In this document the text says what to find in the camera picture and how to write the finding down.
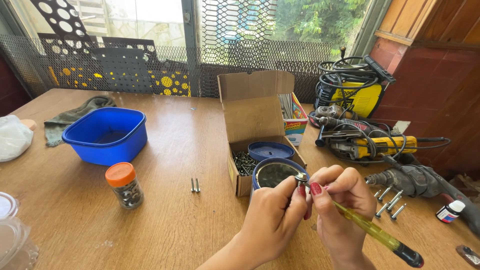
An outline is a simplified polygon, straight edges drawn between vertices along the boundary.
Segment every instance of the glass jar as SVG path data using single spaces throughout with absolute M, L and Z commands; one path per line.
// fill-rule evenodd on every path
M 121 162 L 111 166 L 105 173 L 105 179 L 123 208 L 137 208 L 144 201 L 144 192 L 130 163 Z

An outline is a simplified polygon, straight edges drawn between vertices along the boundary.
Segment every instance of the tree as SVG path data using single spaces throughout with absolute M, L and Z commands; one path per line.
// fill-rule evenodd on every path
M 369 0 L 278 0 L 273 40 L 333 43 L 351 47 Z

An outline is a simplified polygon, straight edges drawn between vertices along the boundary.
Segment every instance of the red painted fingernail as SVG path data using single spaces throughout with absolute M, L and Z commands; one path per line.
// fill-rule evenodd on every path
M 322 188 L 316 182 L 310 184 L 310 190 L 312 191 L 314 196 L 320 195 L 322 193 Z
M 299 185 L 299 193 L 300 195 L 302 195 L 303 197 L 306 197 L 307 194 L 305 193 L 305 185 L 304 184 L 300 184 Z

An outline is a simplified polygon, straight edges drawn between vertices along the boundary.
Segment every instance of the circular hole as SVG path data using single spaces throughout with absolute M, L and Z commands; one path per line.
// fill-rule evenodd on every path
M 40 2 L 38 3 L 38 7 L 43 11 L 43 12 L 46 12 L 46 13 L 52 13 L 52 8 L 45 4 L 44 2 Z
M 68 14 L 68 12 L 66 12 L 66 11 L 63 10 L 63 9 L 58 9 L 58 10 L 57 10 L 57 13 L 59 14 L 60 17 L 62 17 L 62 18 L 65 19 L 65 20 L 70 19 L 70 14 Z
M 57 4 L 63 8 L 67 7 L 67 3 L 64 0 L 57 0 Z
M 77 35 L 78 35 L 79 37 L 85 36 L 85 33 L 84 33 L 82 30 L 77 30 L 77 31 L 75 31 L 75 33 L 77 33 Z
M 78 12 L 76 10 L 70 10 L 72 16 L 78 17 Z
M 71 32 L 73 30 L 72 26 L 68 22 L 61 21 L 59 22 L 60 28 L 65 32 Z
M 57 45 L 53 45 L 53 46 L 52 46 L 52 51 L 53 51 L 54 53 L 60 53 L 60 52 L 61 52 L 60 47 L 58 47 Z

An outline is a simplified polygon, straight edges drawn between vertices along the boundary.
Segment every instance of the white bottle cap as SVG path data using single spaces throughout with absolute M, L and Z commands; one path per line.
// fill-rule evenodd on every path
M 453 211 L 461 212 L 465 208 L 465 204 L 461 201 L 454 201 L 448 205 Z

